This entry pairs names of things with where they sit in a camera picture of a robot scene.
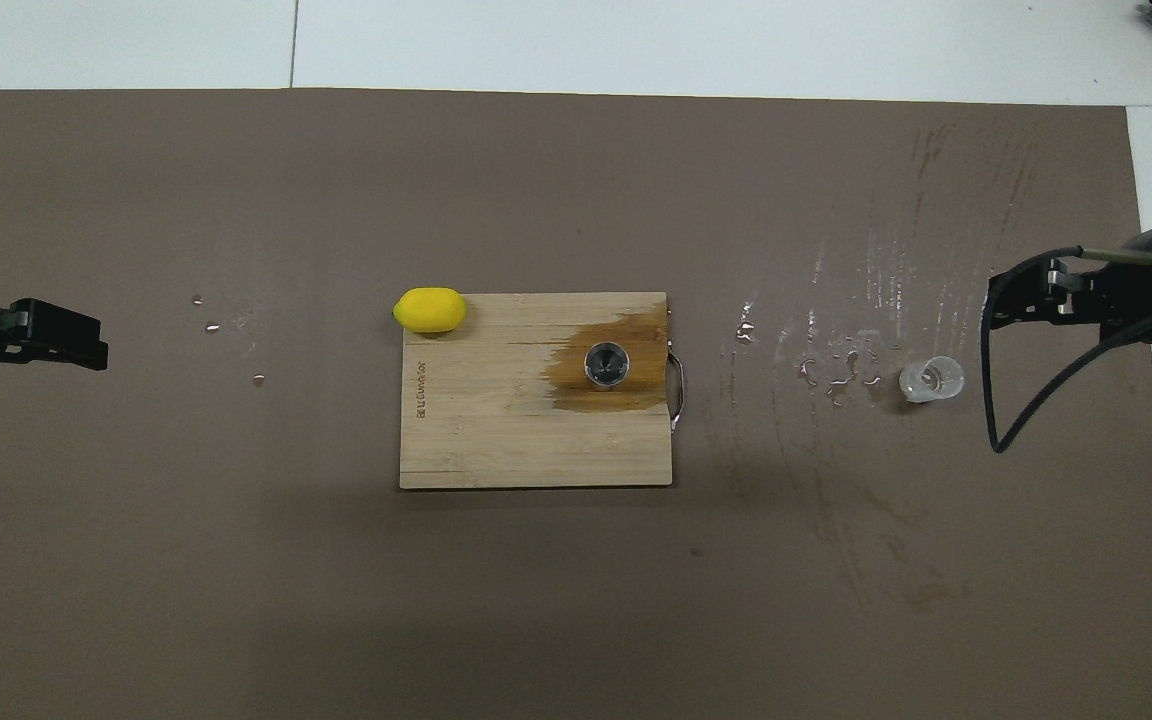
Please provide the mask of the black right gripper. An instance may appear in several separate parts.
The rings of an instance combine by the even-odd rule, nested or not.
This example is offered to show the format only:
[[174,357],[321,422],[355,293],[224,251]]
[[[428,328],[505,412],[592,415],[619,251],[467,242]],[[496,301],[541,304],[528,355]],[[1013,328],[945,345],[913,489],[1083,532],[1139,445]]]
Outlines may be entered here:
[[[1152,314],[1152,229],[1119,249],[1085,247],[1084,258],[1107,265],[1093,273],[1098,341],[1106,342]],[[1043,304],[1047,314],[1074,314],[1074,300],[1085,291],[1085,279],[1070,273],[1062,260],[1020,263],[988,282],[988,328],[1029,323]]]

